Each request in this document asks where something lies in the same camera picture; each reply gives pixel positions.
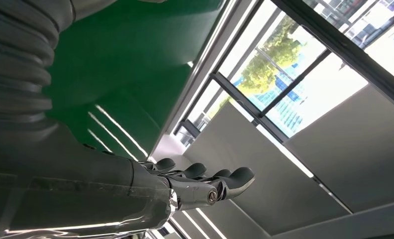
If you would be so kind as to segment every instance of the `glass facade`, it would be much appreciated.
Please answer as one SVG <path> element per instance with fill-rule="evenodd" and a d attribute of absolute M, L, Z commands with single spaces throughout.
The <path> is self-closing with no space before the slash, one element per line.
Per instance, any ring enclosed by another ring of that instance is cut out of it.
<path fill-rule="evenodd" d="M 394 75 L 394 0 L 304 2 Z M 329 16 L 325 9 L 330 9 Z"/>
<path fill-rule="evenodd" d="M 303 2 L 394 75 L 394 0 Z M 201 131 L 229 101 L 255 125 L 278 129 L 280 141 L 294 136 L 368 83 L 270 1 L 262 3 L 218 73 L 230 85 L 210 83 L 216 85 L 216 93 L 208 87 L 196 104 L 204 105 L 204 110 L 195 107 L 188 119 Z M 244 97 L 257 110 L 242 108 L 224 91 L 227 87 L 235 87 L 242 95 L 234 99 Z"/>

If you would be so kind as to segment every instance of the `green surface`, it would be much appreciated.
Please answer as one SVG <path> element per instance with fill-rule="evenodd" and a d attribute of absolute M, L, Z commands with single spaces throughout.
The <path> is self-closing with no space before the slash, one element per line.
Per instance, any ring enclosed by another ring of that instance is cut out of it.
<path fill-rule="evenodd" d="M 92 112 L 131 153 L 144 154 L 105 115 L 103 107 L 150 153 L 215 23 L 223 0 L 168 0 L 161 4 L 119 0 L 74 23 L 60 36 L 50 117 L 65 122 L 80 142 L 125 150 L 88 115 Z"/>

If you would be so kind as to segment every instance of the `robotic arm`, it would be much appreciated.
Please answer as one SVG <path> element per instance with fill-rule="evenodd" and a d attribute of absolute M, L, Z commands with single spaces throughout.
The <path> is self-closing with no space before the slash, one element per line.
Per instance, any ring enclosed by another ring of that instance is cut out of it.
<path fill-rule="evenodd" d="M 114 0 L 0 0 L 0 238 L 123 238 L 238 196 L 248 168 L 135 162 L 84 147 L 44 112 L 59 33 Z"/>

